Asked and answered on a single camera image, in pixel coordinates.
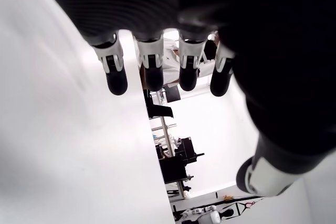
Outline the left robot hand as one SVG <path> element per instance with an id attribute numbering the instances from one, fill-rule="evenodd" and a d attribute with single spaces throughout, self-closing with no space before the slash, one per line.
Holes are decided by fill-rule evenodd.
<path id="1" fill-rule="evenodd" d="M 118 31 L 138 44 L 148 88 L 163 85 L 163 32 L 180 36 L 180 86 L 195 87 L 207 36 L 217 31 L 211 92 L 231 76 L 259 130 L 239 169 L 244 192 L 282 194 L 335 151 L 335 0 L 56 0 L 95 50 L 111 93 L 127 90 Z"/>

